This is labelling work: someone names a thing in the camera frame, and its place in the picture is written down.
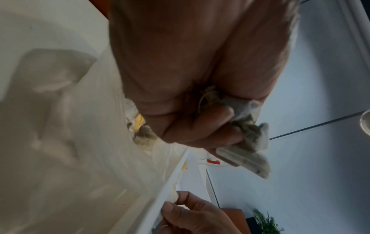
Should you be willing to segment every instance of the skin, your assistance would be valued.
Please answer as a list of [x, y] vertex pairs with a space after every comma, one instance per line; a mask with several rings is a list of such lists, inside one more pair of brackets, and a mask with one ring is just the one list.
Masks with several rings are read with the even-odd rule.
[[283, 71], [297, 0], [111, 0], [111, 47], [127, 98], [167, 143], [215, 149], [242, 141], [199, 89], [264, 102]]
[[166, 202], [162, 234], [241, 234], [229, 217], [212, 203], [190, 192], [179, 191], [177, 204]]

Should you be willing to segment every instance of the potted plant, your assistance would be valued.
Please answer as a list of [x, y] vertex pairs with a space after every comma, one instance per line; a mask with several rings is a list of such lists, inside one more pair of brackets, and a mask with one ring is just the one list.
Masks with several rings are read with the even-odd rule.
[[284, 231], [283, 228], [278, 227], [278, 224], [275, 223], [275, 219], [271, 217], [269, 213], [267, 213], [267, 217], [265, 217], [257, 209], [254, 209], [253, 212], [262, 234], [281, 234], [281, 232]]

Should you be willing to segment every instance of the tea bag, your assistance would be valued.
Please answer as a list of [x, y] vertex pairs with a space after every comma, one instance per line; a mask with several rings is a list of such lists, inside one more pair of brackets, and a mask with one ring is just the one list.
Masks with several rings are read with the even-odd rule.
[[234, 110], [234, 117], [229, 123], [240, 128], [244, 136], [242, 142], [218, 148], [216, 153], [262, 178], [268, 178], [271, 172], [270, 165], [261, 151], [268, 147], [269, 125], [267, 123], [256, 125], [262, 104], [256, 100], [246, 101], [224, 95], [217, 91], [215, 86], [210, 86], [206, 88], [199, 102], [198, 112], [201, 113], [215, 104], [226, 105]]

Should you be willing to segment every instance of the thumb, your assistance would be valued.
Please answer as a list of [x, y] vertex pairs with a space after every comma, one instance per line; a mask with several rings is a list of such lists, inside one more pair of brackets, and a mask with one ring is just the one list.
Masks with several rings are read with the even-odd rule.
[[171, 202], [164, 203], [162, 214], [170, 224], [192, 232], [202, 224], [202, 215], [198, 211], [187, 210]]

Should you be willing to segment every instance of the hand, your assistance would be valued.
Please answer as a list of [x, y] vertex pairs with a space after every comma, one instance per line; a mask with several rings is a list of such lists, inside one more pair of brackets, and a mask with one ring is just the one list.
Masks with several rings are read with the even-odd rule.
[[284, 69], [297, 0], [111, 0], [109, 33], [126, 97], [168, 143], [212, 149], [242, 140], [199, 87], [263, 102]]
[[229, 217], [212, 203], [190, 192], [177, 193], [177, 205], [166, 202], [162, 207], [163, 217], [168, 222], [162, 227], [162, 234], [241, 234]]

